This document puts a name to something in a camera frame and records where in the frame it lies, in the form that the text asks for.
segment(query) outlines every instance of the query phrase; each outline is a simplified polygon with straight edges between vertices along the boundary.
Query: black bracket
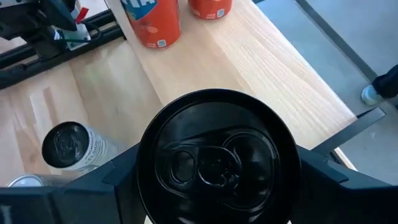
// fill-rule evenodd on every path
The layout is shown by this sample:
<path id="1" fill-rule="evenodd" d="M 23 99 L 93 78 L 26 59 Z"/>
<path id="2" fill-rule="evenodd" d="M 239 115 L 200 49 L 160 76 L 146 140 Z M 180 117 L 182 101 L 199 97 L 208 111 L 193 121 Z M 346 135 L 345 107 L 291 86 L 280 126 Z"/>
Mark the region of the black bracket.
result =
<path id="1" fill-rule="evenodd" d="M 110 9 L 107 11 L 101 12 L 93 17 L 85 19 L 83 22 L 87 22 L 95 25 L 96 27 L 101 27 L 111 22 L 115 22 L 115 25 L 102 30 L 102 36 L 99 39 L 93 40 L 90 43 L 72 50 L 66 51 L 58 56 L 53 58 L 42 60 L 36 59 L 27 64 L 18 64 L 14 65 L 24 59 L 32 57 L 36 54 L 35 50 L 25 44 L 15 49 L 9 50 L 0 55 L 0 69 L 4 69 L 11 65 L 14 65 L 10 68 L 6 68 L 4 70 L 0 70 L 0 90 L 3 88 L 7 88 L 9 86 L 15 85 L 27 78 L 33 77 L 36 74 L 44 72 L 50 68 L 53 68 L 63 62 L 66 62 L 74 57 L 77 57 L 81 54 L 84 54 L 88 51 L 91 51 L 101 45 L 107 44 L 108 42 L 117 39 L 119 37 L 123 37 L 124 34 L 116 23 L 116 19 L 113 16 L 113 13 Z M 88 31 L 92 31 L 92 27 L 87 27 Z"/>
<path id="2" fill-rule="evenodd" d="M 335 154 L 334 149 L 370 127 L 370 125 L 379 121 L 385 115 L 386 113 L 380 107 L 361 113 L 357 115 L 356 121 L 352 122 L 350 125 L 313 148 L 312 151 L 323 156 L 330 156 L 333 160 L 337 160 L 336 162 L 341 164 L 341 161 Z"/>

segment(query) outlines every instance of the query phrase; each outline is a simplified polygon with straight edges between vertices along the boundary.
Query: gray floor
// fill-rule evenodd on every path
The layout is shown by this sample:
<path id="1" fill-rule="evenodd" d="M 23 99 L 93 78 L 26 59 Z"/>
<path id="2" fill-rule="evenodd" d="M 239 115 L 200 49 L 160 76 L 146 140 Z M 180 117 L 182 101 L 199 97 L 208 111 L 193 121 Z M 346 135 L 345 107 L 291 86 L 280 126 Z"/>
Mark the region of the gray floor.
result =
<path id="1" fill-rule="evenodd" d="M 300 1 L 308 2 L 376 73 L 398 63 L 398 1 Z"/>
<path id="2" fill-rule="evenodd" d="M 354 113 L 371 109 L 359 99 L 369 80 L 294 0 L 265 0 L 257 5 Z M 373 26 L 374 23 L 364 24 L 363 33 Z M 352 36 L 349 41 L 355 42 L 354 38 L 361 36 Z M 372 61 L 372 58 L 367 55 L 366 60 Z M 372 61 L 370 66 L 382 70 L 381 67 L 390 63 L 376 65 L 377 61 Z M 360 172 L 398 185 L 398 112 L 388 103 L 380 106 L 387 116 L 341 148 Z"/>

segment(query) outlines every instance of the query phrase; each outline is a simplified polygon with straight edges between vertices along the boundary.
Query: cable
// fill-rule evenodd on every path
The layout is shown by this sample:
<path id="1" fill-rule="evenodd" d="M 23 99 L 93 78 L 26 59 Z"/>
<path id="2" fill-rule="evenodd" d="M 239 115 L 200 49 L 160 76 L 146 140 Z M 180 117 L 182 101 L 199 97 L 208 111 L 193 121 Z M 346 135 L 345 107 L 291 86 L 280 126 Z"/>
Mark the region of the cable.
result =
<path id="1" fill-rule="evenodd" d="M 80 40 L 80 39 L 59 39 L 57 41 L 62 41 L 62 42 L 74 42 L 74 43 L 90 43 L 92 41 L 96 41 L 99 38 L 102 37 L 102 31 L 100 30 L 100 28 L 94 24 L 90 24 L 88 22 L 81 22 L 80 24 L 84 24 L 88 27 L 92 27 L 94 28 L 95 31 L 97 31 L 97 33 L 95 34 L 95 37 L 92 38 L 91 40 Z"/>

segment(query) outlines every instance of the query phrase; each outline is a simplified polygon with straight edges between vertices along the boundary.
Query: wood grain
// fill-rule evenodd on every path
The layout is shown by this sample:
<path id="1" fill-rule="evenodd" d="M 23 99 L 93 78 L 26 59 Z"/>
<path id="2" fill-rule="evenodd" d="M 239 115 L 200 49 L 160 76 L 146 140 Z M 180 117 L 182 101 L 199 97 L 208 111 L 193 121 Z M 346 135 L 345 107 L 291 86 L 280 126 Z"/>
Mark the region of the wood grain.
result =
<path id="1" fill-rule="evenodd" d="M 0 91 L 0 185 L 26 172 L 63 174 L 40 157 L 58 123 L 88 124 L 132 146 L 164 105 L 202 88 L 259 98 L 307 148 L 355 120 L 250 0 L 235 1 L 220 21 L 196 19 L 180 1 L 182 36 L 164 50 L 141 46 L 119 0 L 108 4 L 129 42 L 120 38 Z"/>
<path id="2" fill-rule="evenodd" d="M 233 1 L 218 21 L 193 17 L 181 0 L 181 38 L 149 50 L 134 35 L 119 0 L 108 0 L 163 104 L 190 91 L 230 88 L 269 105 L 298 144 L 315 147 L 355 120 L 313 68 L 251 0 Z"/>

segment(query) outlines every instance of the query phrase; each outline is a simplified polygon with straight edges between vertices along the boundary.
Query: silver can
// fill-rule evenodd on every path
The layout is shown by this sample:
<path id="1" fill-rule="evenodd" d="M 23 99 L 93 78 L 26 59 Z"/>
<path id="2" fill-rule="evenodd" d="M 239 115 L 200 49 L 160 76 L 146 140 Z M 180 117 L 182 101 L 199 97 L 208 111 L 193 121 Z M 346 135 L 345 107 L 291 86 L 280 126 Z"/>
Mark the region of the silver can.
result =
<path id="1" fill-rule="evenodd" d="M 24 174 L 9 182 L 6 187 L 59 187 L 72 180 L 62 175 Z"/>
<path id="2" fill-rule="evenodd" d="M 91 171 L 122 153 L 126 147 L 76 122 L 54 127 L 44 138 L 44 161 L 55 168 Z"/>

